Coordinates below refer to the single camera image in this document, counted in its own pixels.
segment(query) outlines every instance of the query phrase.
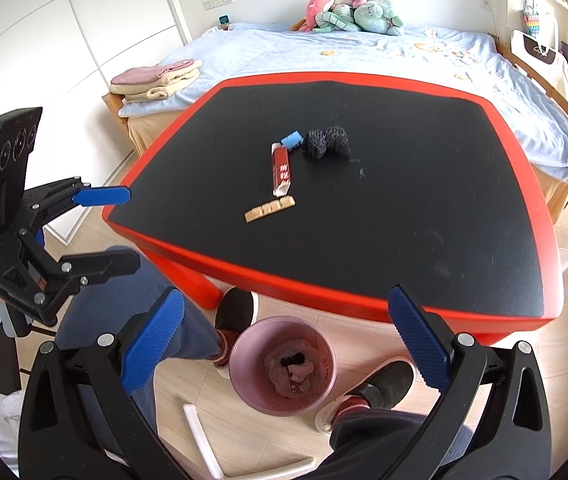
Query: beige bed skirt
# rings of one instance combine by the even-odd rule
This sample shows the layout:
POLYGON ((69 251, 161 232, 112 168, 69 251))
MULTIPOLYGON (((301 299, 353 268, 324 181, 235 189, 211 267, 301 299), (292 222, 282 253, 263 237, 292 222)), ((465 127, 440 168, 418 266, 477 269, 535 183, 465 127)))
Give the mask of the beige bed skirt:
MULTIPOLYGON (((180 116, 182 112, 163 112, 143 117, 131 117, 128 120, 128 134, 138 154, 144 153, 151 143, 180 116)), ((533 167, 539 187, 551 213, 553 224, 560 219, 568 203, 568 184, 560 182, 533 167)))

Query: black shoe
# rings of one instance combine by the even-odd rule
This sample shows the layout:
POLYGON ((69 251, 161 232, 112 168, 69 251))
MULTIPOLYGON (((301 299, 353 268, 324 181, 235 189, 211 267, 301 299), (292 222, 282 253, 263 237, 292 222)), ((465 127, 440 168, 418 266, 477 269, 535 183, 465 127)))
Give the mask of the black shoe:
MULTIPOLYGON (((234 286, 230 288, 219 302, 218 311, 215 314, 215 328, 217 330, 229 330, 240 335, 244 330, 257 321, 260 300, 255 292, 242 290, 234 286)), ((230 354, 231 349, 227 349, 226 355, 230 354)), ((228 364, 215 366, 218 373, 224 377, 228 376, 228 364)))
POLYGON ((371 408, 392 410, 408 395, 415 382, 415 367, 405 357, 393 357, 346 394, 324 406, 315 415, 315 428, 331 434, 333 420, 341 404, 351 396, 362 397, 371 408))

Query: pink trash can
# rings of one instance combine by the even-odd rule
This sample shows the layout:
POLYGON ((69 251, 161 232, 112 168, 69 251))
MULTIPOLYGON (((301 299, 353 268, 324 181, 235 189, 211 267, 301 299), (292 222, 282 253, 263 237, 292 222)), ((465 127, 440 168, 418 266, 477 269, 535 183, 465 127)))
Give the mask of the pink trash can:
POLYGON ((291 416, 320 405, 333 387, 337 367, 333 349, 315 328, 295 317, 276 316, 242 333, 231 350, 228 372, 237 395, 249 406, 267 415, 291 416), (300 339, 320 352, 320 366, 311 378, 309 391, 287 399, 275 391, 264 358, 278 346, 300 339))

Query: wooden bed frame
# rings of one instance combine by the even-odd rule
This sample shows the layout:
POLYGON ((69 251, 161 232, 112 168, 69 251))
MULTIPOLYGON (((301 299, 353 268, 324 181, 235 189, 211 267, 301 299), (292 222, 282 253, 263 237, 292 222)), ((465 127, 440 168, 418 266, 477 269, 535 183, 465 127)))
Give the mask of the wooden bed frame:
MULTIPOLYGON (((298 30, 303 23, 304 20, 297 22, 292 27, 291 30, 298 30)), ((501 44, 496 36, 493 36, 493 39, 495 40, 497 52, 501 54, 504 57, 504 59, 507 59, 510 63, 512 63, 516 68, 517 67, 521 68, 526 73, 526 76, 528 76, 529 79, 536 81, 546 91, 546 95, 549 96, 551 99, 553 99, 557 103, 557 105, 564 111, 564 113, 566 113, 568 117, 568 101, 546 79, 544 79, 544 77, 542 77, 538 72, 536 72, 535 69, 533 69, 530 65, 522 61, 515 54, 513 54, 507 46, 501 44)), ((128 119, 122 118, 118 115, 118 112, 123 107, 123 102, 122 102, 123 97, 124 96, 122 95, 108 93, 105 96, 103 96, 102 99, 106 103, 110 112, 113 114, 113 117, 115 118, 117 123, 126 133, 126 136, 130 139, 132 134, 131 132, 129 132, 128 119)), ((548 190, 547 183, 542 182, 542 180, 544 179, 552 181, 554 179, 552 179, 551 177, 546 177, 543 173, 536 170, 535 167, 534 171, 536 172, 538 180, 540 181, 540 187, 542 189, 542 192, 544 193, 544 198, 546 199, 546 202, 548 204, 552 219, 554 222, 557 222, 559 220, 561 212, 568 203, 568 184, 555 181, 556 184, 552 186, 553 190, 548 190), (560 192, 556 192, 557 188, 563 188, 563 189, 561 189, 560 192)))

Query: white plastic stick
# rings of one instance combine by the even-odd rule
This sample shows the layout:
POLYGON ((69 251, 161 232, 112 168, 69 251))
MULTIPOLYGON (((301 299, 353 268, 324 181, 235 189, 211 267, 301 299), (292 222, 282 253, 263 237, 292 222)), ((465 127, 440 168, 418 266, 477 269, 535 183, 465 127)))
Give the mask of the white plastic stick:
POLYGON ((291 475, 301 475, 308 473, 315 468, 315 458, 309 457, 294 464, 285 465, 282 467, 277 467, 275 469, 269 469, 266 471, 261 471, 259 473, 250 473, 248 475, 240 476, 226 476, 219 466, 218 459, 215 458, 215 454, 208 443, 208 438, 206 438, 206 433, 204 433, 204 428, 200 423, 200 418, 198 417, 198 410, 193 404, 184 404, 184 415, 186 415, 186 421, 189 423, 190 430, 195 437, 195 443, 198 445, 198 449, 202 454, 204 463, 208 468, 210 475, 220 480, 222 478, 226 480, 272 480, 273 478, 279 478, 281 476, 291 476, 291 475))
POLYGON ((222 468, 219 466, 218 459, 215 458, 215 454, 208 443, 208 438, 206 438, 206 433, 204 433, 204 428, 202 428, 197 408, 193 404, 184 404, 183 407, 186 421, 189 423, 190 431, 195 437, 195 442, 202 454, 204 463, 208 467, 208 472, 215 479, 224 478, 222 468))

